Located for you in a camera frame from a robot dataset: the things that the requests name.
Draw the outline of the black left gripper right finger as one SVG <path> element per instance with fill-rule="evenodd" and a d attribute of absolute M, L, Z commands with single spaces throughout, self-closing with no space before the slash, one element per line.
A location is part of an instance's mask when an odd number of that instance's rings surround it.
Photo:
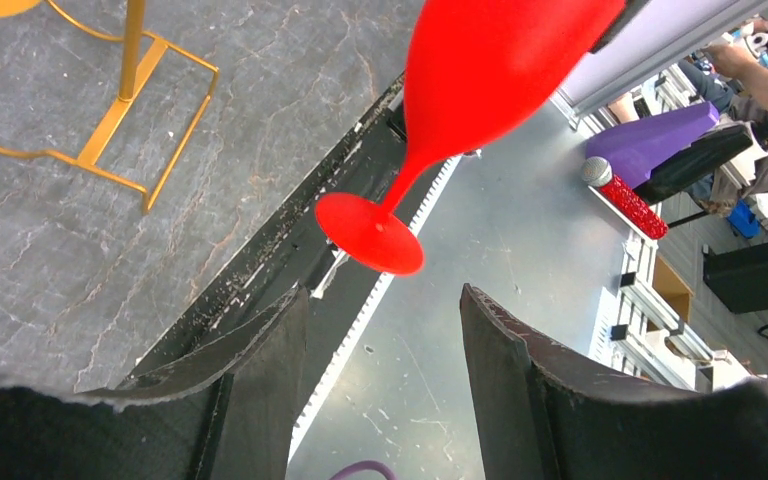
<path fill-rule="evenodd" d="M 768 380 L 712 393 L 608 368 L 465 285 L 460 318 L 489 479 L 768 479 Z"/>

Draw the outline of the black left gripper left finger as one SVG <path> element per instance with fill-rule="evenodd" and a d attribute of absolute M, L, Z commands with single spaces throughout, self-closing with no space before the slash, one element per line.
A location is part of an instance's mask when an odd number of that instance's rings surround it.
<path fill-rule="evenodd" d="M 308 292 L 294 287 L 117 389 L 0 380 L 0 479 L 283 478 L 308 318 Z"/>

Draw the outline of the red wine glass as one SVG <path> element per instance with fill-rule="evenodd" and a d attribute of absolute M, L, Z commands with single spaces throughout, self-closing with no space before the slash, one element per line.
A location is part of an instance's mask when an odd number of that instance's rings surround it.
<path fill-rule="evenodd" d="M 417 237 L 395 214 L 430 167 L 509 133 L 536 112 L 618 21 L 625 1 L 426 2 L 409 45 L 403 86 L 404 163 L 379 202 L 323 196 L 326 237 L 379 272 L 424 264 Z"/>

